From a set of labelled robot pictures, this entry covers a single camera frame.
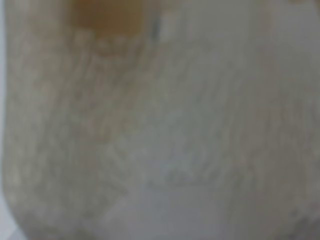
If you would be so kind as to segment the clear plastic drink bottle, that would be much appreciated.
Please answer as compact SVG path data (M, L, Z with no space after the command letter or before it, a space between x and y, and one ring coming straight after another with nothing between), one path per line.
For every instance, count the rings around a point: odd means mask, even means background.
M6 0L3 195L25 240L317 240L317 0Z

